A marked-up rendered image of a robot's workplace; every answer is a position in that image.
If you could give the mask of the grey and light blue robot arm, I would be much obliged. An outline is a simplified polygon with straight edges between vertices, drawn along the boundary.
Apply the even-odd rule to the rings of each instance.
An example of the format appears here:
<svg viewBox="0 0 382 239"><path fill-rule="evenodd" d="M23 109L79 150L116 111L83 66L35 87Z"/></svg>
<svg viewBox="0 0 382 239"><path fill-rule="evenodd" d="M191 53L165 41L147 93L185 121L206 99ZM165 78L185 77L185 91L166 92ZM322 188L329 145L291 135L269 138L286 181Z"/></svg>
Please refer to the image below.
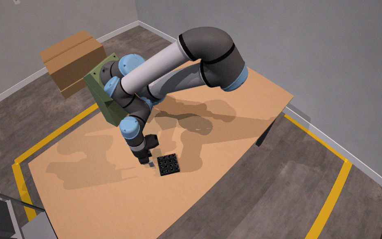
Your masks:
<svg viewBox="0 0 382 239"><path fill-rule="evenodd" d="M172 71L198 59L201 60L196 64ZM220 86L230 92L247 77L245 61L232 38L215 27L192 28L147 61L138 54L129 54L105 63L100 70L104 91L129 113L119 128L131 147L141 145L142 131L153 106L168 93L202 85Z"/></svg>

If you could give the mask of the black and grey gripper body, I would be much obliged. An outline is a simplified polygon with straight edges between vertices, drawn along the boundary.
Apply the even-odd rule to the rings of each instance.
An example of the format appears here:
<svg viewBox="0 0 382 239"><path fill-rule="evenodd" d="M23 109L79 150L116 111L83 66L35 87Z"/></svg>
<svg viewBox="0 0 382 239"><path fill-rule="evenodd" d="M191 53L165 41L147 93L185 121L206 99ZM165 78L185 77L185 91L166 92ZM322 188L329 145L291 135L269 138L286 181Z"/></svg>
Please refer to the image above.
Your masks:
<svg viewBox="0 0 382 239"><path fill-rule="evenodd" d="M141 145L137 147L131 147L133 155L138 158L140 164L149 163L148 151L159 145L157 135L149 134L145 135L144 140Z"/></svg>

